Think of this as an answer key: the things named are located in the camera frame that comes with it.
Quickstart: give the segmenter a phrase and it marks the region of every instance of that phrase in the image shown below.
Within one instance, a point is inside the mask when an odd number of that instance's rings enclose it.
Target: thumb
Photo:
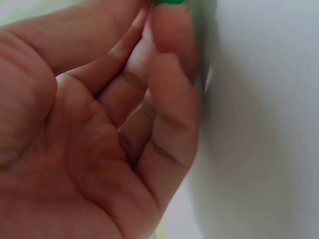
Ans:
[[[33,48],[57,75],[106,54],[146,0],[87,0],[3,27]]]

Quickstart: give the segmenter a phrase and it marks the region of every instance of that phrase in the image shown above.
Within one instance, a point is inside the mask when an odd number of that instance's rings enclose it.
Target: green cap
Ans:
[[[155,5],[159,5],[159,4],[175,4],[175,5],[179,5],[179,4],[183,4],[184,0],[154,0]]]

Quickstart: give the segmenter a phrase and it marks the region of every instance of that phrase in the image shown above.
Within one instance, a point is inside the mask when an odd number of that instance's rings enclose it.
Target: hand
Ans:
[[[1,238],[156,228],[196,154],[197,56],[182,6],[143,5],[91,0],[0,28]]]

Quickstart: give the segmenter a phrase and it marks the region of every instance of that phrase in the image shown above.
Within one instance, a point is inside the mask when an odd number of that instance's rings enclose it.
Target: white wall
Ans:
[[[194,231],[317,239],[319,2],[220,0],[217,25],[204,135],[183,186]],[[191,220],[180,220],[190,230]]]

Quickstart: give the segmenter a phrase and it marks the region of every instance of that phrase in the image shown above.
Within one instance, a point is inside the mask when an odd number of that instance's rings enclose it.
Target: white background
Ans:
[[[317,239],[319,2],[220,0],[217,26],[201,149],[168,238]]]

